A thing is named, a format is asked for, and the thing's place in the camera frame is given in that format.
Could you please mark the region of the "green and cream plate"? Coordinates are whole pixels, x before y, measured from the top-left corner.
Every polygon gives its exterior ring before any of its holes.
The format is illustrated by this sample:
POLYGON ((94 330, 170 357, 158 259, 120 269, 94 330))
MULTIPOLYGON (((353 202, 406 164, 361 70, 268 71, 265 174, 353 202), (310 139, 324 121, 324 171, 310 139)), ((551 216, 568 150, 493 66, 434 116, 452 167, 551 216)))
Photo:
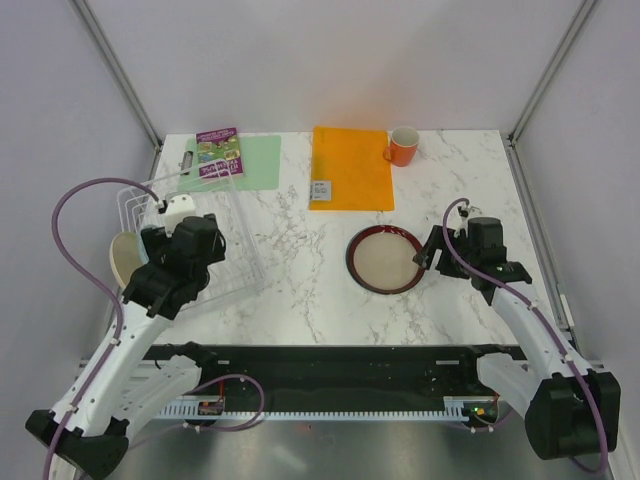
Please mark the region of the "green and cream plate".
POLYGON ((109 247, 111 270, 122 289, 128 286, 133 273, 144 265, 138 256, 135 234, 121 232, 113 238, 109 247))

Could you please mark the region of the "red rimmed beige plate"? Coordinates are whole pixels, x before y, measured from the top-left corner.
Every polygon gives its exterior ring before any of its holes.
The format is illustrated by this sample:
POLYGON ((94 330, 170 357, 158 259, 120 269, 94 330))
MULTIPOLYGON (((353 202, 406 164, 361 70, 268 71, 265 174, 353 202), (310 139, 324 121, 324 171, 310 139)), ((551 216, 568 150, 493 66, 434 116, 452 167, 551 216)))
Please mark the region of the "red rimmed beige plate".
POLYGON ((381 295, 396 295, 414 288, 424 269, 413 259, 422 248, 407 230, 375 225, 350 240, 345 263, 351 278, 362 288, 381 295))

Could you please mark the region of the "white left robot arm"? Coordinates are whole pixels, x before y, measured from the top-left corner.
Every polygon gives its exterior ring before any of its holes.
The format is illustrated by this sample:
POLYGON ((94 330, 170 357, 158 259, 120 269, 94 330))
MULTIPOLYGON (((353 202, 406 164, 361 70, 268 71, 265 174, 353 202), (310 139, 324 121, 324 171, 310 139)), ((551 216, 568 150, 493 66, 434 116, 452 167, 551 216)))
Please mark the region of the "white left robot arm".
POLYGON ((91 479, 107 478, 132 438, 155 412, 184 392, 208 393, 219 382, 213 356, 188 342, 136 389, 123 391, 140 361, 224 261, 226 240, 214 214, 190 215, 168 233, 147 227, 138 236, 147 261, 134 270, 116 301, 116 320, 73 386, 49 410, 35 410, 26 429, 91 479))

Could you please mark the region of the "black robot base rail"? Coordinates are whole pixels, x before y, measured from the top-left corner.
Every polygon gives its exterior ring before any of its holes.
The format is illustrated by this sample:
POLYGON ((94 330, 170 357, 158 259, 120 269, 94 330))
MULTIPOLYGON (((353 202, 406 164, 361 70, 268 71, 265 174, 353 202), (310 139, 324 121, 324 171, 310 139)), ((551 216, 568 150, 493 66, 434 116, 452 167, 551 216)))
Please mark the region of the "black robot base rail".
POLYGON ((476 361, 514 346, 153 346, 148 360, 186 353, 205 379, 224 376, 227 412, 263 405, 268 413, 364 414, 433 412, 447 397, 490 397, 476 361))

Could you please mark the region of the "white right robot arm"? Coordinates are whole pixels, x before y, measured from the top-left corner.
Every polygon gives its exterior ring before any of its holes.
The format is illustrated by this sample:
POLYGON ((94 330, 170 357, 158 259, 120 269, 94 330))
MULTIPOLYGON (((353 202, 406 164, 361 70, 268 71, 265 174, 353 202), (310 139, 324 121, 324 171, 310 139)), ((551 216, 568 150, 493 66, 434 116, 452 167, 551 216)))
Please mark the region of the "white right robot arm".
POLYGON ((617 447, 621 388, 596 369, 538 306, 533 280, 507 258, 499 219, 468 217, 461 228, 432 227, 413 261, 441 275, 469 280, 503 319, 525 358, 486 354, 458 368, 467 392, 487 387, 524 420, 531 447, 543 460, 600 453, 617 447))

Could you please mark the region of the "blue and cream plate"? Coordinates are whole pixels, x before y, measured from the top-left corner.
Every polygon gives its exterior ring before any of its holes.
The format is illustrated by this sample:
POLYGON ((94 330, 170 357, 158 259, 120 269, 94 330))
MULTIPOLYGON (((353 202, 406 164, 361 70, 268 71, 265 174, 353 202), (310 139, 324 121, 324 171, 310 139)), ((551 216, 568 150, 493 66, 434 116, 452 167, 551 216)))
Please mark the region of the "blue and cream plate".
POLYGON ((142 264, 146 264, 149 262, 149 256, 148 256, 146 247, 144 245, 144 241, 142 239, 142 232, 137 232, 135 234, 135 239, 136 239, 136 248, 137 248, 138 256, 142 264))

